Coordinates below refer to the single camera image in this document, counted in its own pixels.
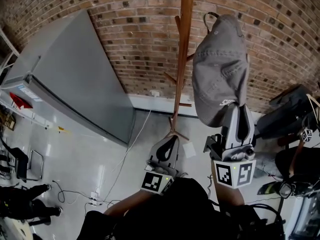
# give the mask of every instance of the black-and-white marker cube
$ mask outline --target black-and-white marker cube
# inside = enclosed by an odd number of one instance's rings
[[[306,128],[301,132],[300,136],[304,142],[309,142],[312,138],[312,130]]]
[[[145,171],[141,189],[163,195],[173,182],[174,179],[170,175],[164,175],[154,171]]]
[[[214,160],[217,182],[232,189],[249,185],[253,179],[256,160],[222,162]]]

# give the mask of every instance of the sticker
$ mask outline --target sticker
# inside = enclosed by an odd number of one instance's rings
[[[251,179],[251,172],[253,169],[252,163],[245,163],[240,165],[239,177],[238,177],[238,186],[247,184]]]
[[[42,99],[40,99],[37,95],[35,95],[32,91],[30,91],[24,85],[19,85],[18,88],[20,89],[21,92],[23,92],[24,94],[28,95],[35,102],[42,102]]]
[[[224,99],[219,106],[225,106],[225,105],[229,106],[233,102],[235,102],[233,99]]]
[[[221,183],[227,184],[229,186],[232,186],[230,166],[217,163],[215,167],[218,175],[218,181]]]
[[[145,174],[141,188],[158,192],[160,188],[161,180],[162,180],[161,175],[147,172]]]
[[[170,186],[172,185],[173,182],[174,181],[171,178],[170,181],[168,182],[168,184],[165,186],[164,190],[162,191],[162,194],[167,192],[168,188],[170,188]]]

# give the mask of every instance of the black chair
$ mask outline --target black chair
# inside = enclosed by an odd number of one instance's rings
[[[5,147],[6,150],[15,158],[15,173],[16,173],[16,178],[21,179],[23,182],[27,181],[39,181],[42,179],[43,175],[43,165],[44,165],[44,157],[36,152],[35,150],[31,150],[30,153],[30,163],[29,163],[29,158],[28,156],[18,147],[11,148],[9,147],[2,138],[0,138],[3,146]],[[40,176],[38,178],[27,178],[27,170],[31,169],[31,161],[32,161],[32,156],[33,154],[36,153],[41,157],[41,172]]]

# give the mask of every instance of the gray baseball cap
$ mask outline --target gray baseball cap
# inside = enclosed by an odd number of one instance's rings
[[[221,15],[193,57],[192,85],[198,118],[209,127],[222,126],[228,105],[243,106],[249,62],[238,20]]]

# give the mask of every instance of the red object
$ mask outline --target red object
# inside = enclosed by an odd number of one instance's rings
[[[18,97],[17,95],[10,92],[10,97],[13,99],[14,103],[18,106],[19,109],[23,106],[25,109],[32,109],[33,107],[26,102],[23,98]]]

